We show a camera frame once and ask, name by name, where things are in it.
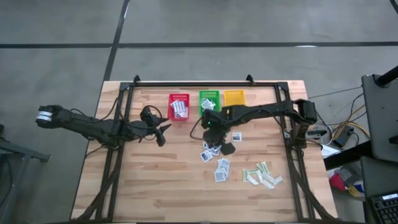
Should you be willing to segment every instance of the wooden tabletop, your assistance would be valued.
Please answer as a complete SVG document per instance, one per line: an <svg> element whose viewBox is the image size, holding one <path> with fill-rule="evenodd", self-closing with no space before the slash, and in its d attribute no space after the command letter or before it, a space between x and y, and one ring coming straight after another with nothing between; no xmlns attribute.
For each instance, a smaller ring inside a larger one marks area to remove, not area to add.
<svg viewBox="0 0 398 224"><path fill-rule="evenodd" d="M307 99L303 81L287 81L292 100ZM102 118L112 107L118 95L120 82L105 82L99 99L97 118ZM213 87L220 91L224 102L225 90L244 90L246 105L275 103L271 87ZM234 127L241 132L242 142L234 142L236 152L214 157L204 163L200 158L202 141L189 137L199 118L199 91L208 87L144 87L134 88L130 120L139 119L145 105L158 107L167 116L171 93L190 95L188 121L168 121L172 126L164 136L166 144L158 147L156 141L127 142L124 148L122 171L114 212L115 222L293 222L297 221L292 187L287 167L281 130L272 118L256 119ZM194 135L201 137L198 125ZM88 151L99 147L97 142ZM76 195L72 218L78 217L91 203L101 185L106 150L91 154L84 163ZM231 162L226 182L216 183L214 171L217 159ZM264 185L242 181L242 169L255 169L258 162L266 161L274 177L284 181L269 190ZM311 191L326 210L337 217L336 208L326 176L320 148L308 145L304 155ZM303 210L304 196L300 194Z"/></svg>

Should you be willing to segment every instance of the white label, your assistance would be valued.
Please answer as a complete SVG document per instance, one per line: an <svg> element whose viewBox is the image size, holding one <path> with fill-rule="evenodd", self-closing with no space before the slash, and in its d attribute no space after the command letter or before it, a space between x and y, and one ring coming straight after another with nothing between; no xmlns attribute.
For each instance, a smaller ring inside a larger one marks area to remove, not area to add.
<svg viewBox="0 0 398 224"><path fill-rule="evenodd" d="M392 198L396 198L396 197L398 197L398 194L387 195L387 196L383 196L383 200L388 200L388 199L392 199Z"/></svg>

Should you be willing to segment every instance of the cable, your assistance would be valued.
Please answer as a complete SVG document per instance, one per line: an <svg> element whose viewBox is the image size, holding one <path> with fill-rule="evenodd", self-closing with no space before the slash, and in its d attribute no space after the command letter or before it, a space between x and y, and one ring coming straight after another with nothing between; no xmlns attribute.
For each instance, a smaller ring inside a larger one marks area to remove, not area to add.
<svg viewBox="0 0 398 224"><path fill-rule="evenodd" d="M143 127L138 127L138 126L132 125L132 124L130 124L130 123L127 123L128 126L133 127L133 128L137 128L137 129L152 129L152 128L158 127L158 126L161 124L161 121L162 121L162 119L163 119L163 116L162 116L162 113L160 112L160 110L157 109L155 106L152 106L152 105L147 105L147 106L145 106L145 107L151 107L151 108L155 109L155 110L159 113L159 116L160 116L159 124L156 124L155 126L152 126L152 127L143 128Z"/></svg>
<svg viewBox="0 0 398 224"><path fill-rule="evenodd" d="M195 130L195 127L198 125L199 121L202 120L202 118L203 118L203 115L198 119L198 121L195 123L195 125L193 125L193 128L192 128L191 132L189 133L189 136L190 136L191 138L193 138L193 139L196 139L196 140L203 140L203 138L197 138L197 137L195 137L195 136L192 135L193 130Z"/></svg>
<svg viewBox="0 0 398 224"><path fill-rule="evenodd" d="M113 111L113 109L114 109L114 106L116 105L116 102L117 102L117 101L119 101L119 97L116 97L116 99L114 99L112 108L111 108L111 110L109 111L109 113L108 113L105 117L103 117L103 118L101 118L101 119L99 119L99 120L97 120L97 121L94 121L93 123L97 123L97 122L103 121L103 120L106 119L109 115L111 115L111 113L112 113L112 111Z"/></svg>
<svg viewBox="0 0 398 224"><path fill-rule="evenodd" d="M97 149L94 149L94 150L92 150L91 152L87 153L86 156L85 156L85 158L87 158L91 153L94 153L94 152L96 152L96 151L102 149L103 147L104 147L104 145L102 145L101 147L99 147L99 148L97 148Z"/></svg>
<svg viewBox="0 0 398 224"><path fill-rule="evenodd" d="M147 139L146 136L144 136L144 139L145 139L145 140L148 140L148 141L152 141L152 140L154 140L155 138L156 138L156 135L154 135L154 137L151 138L151 139Z"/></svg>
<svg viewBox="0 0 398 224"><path fill-rule="evenodd" d="M356 136L356 145L355 146L357 146L357 145L359 145L359 136L355 132L353 132L353 135Z"/></svg>
<svg viewBox="0 0 398 224"><path fill-rule="evenodd" d="M326 93L326 94L322 94L322 95L310 96L310 97L308 97L308 99L312 99L312 98L316 98L316 97L321 97L321 96L332 95L332 94L335 94L335 93L342 93L342 92L344 92L344 91L349 91L349 90L356 90L356 89L358 89L358 88L362 88L362 87L359 86L359 87L349 88L349 89L346 89L346 90L340 90L340 91L335 91L335 92L331 92L331 93Z"/></svg>
<svg viewBox="0 0 398 224"><path fill-rule="evenodd" d="M326 146L328 146L328 145L330 145L330 143L331 143L331 141L332 141L332 137L333 137L332 134L333 134L333 131L332 131L331 127L330 127L329 125L327 125L326 122L322 119L321 115L320 115L318 112L317 112L317 115L318 115L319 118L321 119L323 125L325 125L327 129L329 129L329 132L330 132L330 141L328 142L328 144L325 144ZM324 136L321 137L321 144L324 144L324 143L323 143L323 137L324 137Z"/></svg>
<svg viewBox="0 0 398 224"><path fill-rule="evenodd" d="M87 115L85 115L83 112L81 112L79 109L76 109L76 108L72 108L72 109L70 109L70 112L72 112L73 113L73 111L77 111L78 113L80 113L81 115L83 115L83 116L87 116Z"/></svg>
<svg viewBox="0 0 398 224"><path fill-rule="evenodd" d="M1 202L0 202L0 208L2 207L2 205L4 204L4 202L5 202L6 199L7 199L8 195L10 194L10 191L11 191L11 188L12 188L12 185L13 185L11 164L10 164L10 160L9 160L8 157L6 157L6 162L7 162L7 165L8 165L8 172L9 172L9 175L8 175L8 176L9 176L10 186L9 186L9 188L8 188L8 190L7 190L6 195L4 196L4 198L3 198L3 199L1 200Z"/></svg>

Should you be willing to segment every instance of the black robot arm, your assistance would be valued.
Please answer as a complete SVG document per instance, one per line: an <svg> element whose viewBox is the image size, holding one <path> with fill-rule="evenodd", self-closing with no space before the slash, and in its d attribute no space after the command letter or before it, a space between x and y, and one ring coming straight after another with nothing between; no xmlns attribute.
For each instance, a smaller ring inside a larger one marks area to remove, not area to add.
<svg viewBox="0 0 398 224"><path fill-rule="evenodd" d="M224 155L231 154L235 151L234 146L231 143L225 144L225 135L231 131L231 127L245 124L252 119L276 116L287 116L297 124L290 132L291 144L293 147L306 148L305 134L308 127L317 122L315 105L307 100L285 100L259 106L225 106L220 112L205 110L201 125L209 130L203 133L203 139L209 145L221 145Z"/></svg>
<svg viewBox="0 0 398 224"><path fill-rule="evenodd" d="M41 128L65 128L80 133L87 139L97 139L107 147L117 147L119 140L133 141L155 134L159 146L166 142L163 132L171 126L168 124L159 129L158 125L169 119L158 118L150 112L150 106L140 113L141 121L126 122L123 119L96 119L79 113L73 113L59 105L40 106L36 123Z"/></svg>

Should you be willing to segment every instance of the gray floor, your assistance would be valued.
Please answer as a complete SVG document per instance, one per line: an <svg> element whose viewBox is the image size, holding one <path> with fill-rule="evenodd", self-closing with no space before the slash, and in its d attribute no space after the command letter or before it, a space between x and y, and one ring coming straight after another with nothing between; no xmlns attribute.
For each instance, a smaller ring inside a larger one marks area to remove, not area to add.
<svg viewBox="0 0 398 224"><path fill-rule="evenodd" d="M111 43L123 0L0 2L0 44ZM131 0L121 42L397 41L388 0ZM4 137L44 153L31 163L14 218L68 220L87 141L40 129L40 105L94 114L110 49L0 49L0 123ZM305 80L309 96L360 86L361 75L397 65L398 47L119 49L111 80ZM361 90L312 98L339 122ZM359 120L366 127L366 118ZM361 202L335 195L339 217L362 221Z"/></svg>

